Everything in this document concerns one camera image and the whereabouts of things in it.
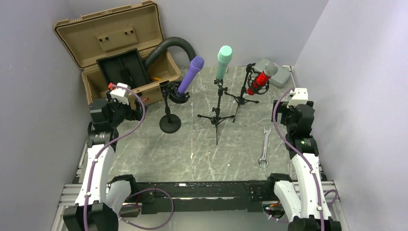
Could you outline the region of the black round-base mic stand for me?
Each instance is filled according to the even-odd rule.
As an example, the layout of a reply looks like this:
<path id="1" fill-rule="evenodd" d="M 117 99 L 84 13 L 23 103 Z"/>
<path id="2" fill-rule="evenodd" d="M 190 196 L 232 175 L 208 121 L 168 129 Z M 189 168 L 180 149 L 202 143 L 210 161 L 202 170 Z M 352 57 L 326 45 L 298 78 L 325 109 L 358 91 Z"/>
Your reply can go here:
<path id="1" fill-rule="evenodd" d="M 184 104 L 190 98 L 188 92 L 181 93 L 179 87 L 182 81 L 166 81 L 160 84 L 160 90 L 165 102 L 165 115 L 159 121 L 159 127 L 162 132 L 172 134 L 181 127 L 181 119 L 172 114 L 168 105 L 168 100 L 176 104 Z"/>

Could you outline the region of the purple microphone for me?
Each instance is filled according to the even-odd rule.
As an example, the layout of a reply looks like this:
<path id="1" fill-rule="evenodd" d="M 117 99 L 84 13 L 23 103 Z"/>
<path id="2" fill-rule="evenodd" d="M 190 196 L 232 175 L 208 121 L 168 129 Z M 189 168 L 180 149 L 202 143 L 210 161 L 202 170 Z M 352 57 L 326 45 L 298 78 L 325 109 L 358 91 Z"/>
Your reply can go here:
<path id="1" fill-rule="evenodd" d="M 191 62 L 190 62 L 190 67 L 180 83 L 177 91 L 178 93 L 184 94 L 188 88 L 188 86 L 191 84 L 192 80 L 195 78 L 195 76 L 202 70 L 204 66 L 204 59 L 201 56 L 195 56 Z"/>

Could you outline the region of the mint green microphone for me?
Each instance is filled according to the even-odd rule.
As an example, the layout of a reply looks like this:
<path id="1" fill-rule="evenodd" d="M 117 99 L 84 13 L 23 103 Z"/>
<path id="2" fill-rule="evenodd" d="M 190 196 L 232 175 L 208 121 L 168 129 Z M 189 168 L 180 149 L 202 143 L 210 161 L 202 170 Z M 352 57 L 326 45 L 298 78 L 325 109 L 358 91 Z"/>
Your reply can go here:
<path id="1" fill-rule="evenodd" d="M 218 52 L 218 67 L 216 79 L 221 81 L 227 71 L 228 64 L 232 60 L 232 48 L 228 45 L 224 45 L 220 48 Z"/>

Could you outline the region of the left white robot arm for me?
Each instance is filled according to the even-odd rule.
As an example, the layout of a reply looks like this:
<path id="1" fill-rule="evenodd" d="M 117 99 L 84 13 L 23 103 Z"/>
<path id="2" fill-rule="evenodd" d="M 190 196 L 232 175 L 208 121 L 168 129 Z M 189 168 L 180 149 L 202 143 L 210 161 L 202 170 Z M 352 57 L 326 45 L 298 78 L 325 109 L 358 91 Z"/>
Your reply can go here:
<path id="1" fill-rule="evenodd" d="M 108 180 L 119 137 L 117 127 L 126 119 L 141 120 L 145 108 L 139 102 L 109 96 L 93 101 L 89 109 L 84 181 L 74 206 L 65 209 L 63 221 L 69 231 L 116 231 L 122 204 L 134 201 L 139 193 L 130 175 Z"/>

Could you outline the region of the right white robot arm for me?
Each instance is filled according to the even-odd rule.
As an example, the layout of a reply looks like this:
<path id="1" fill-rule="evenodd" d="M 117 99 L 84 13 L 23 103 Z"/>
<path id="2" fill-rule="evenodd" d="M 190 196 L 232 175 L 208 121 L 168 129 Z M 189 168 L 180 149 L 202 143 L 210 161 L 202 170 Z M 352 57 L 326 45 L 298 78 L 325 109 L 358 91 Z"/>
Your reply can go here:
<path id="1" fill-rule="evenodd" d="M 341 224 L 333 219 L 322 188 L 319 150 L 311 135 L 314 112 L 312 101 L 296 106 L 274 101 L 272 122 L 276 124 L 281 114 L 280 122 L 287 133 L 282 135 L 279 129 L 276 132 L 289 152 L 298 189 L 289 175 L 272 173 L 265 193 L 271 200 L 279 199 L 288 218 L 288 230 L 340 231 Z"/>

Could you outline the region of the black tripod mic stand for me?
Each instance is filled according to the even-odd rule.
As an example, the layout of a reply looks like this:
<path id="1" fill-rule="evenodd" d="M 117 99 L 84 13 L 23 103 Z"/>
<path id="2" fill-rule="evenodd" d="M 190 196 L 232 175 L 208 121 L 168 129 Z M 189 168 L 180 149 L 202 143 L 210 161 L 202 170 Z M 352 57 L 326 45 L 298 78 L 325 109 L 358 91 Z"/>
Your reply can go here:
<path id="1" fill-rule="evenodd" d="M 215 126 L 216 129 L 216 145 L 218 145 L 219 142 L 219 138 L 218 138 L 218 125 L 223 122 L 225 119 L 229 119 L 229 118 L 235 118 L 235 115 L 230 115 L 230 116 L 225 116 L 225 117 L 221 117 L 220 116 L 220 104 L 221 104 L 221 97 L 224 95 L 224 93 L 227 92 L 228 88 L 227 87 L 223 87 L 223 80 L 220 79 L 215 79 L 214 80 L 214 84 L 217 85 L 218 87 L 218 91 L 217 91 L 217 95 L 218 95 L 218 101 L 217 101 L 217 106 L 212 108 L 212 112 L 215 113 L 214 116 L 210 117 L 210 116 L 204 116 L 204 115 L 200 115 L 198 114 L 197 116 L 199 118 L 206 118 L 209 119 L 211 124 Z"/>

